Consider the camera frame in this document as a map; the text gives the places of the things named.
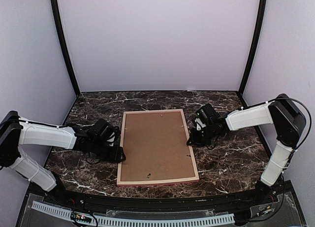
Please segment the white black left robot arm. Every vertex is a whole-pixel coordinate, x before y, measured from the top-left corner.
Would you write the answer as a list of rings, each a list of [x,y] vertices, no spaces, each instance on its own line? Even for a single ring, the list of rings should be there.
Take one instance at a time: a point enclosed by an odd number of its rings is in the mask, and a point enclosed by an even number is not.
[[[51,125],[20,117],[17,111],[9,111],[0,124],[0,166],[8,167],[29,182],[33,182],[58,205],[69,202],[69,193],[58,175],[46,170],[22,149],[23,145],[59,147],[66,150],[94,154],[102,161],[120,163],[126,156],[116,141],[119,127],[104,119],[87,126],[70,123]]]

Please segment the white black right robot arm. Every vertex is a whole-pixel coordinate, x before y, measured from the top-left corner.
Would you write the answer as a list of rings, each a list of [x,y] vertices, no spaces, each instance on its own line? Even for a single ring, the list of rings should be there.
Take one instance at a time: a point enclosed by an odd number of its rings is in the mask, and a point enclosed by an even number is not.
[[[220,115],[210,104],[196,112],[194,127],[189,132],[187,145],[210,146],[230,131],[271,124],[277,133],[276,146],[263,171],[259,183],[263,184],[251,194],[255,204],[262,204],[270,196],[270,189],[287,169],[293,154],[303,143],[302,133],[311,118],[306,118],[297,107],[299,101],[280,94],[276,98],[256,105],[242,107]]]

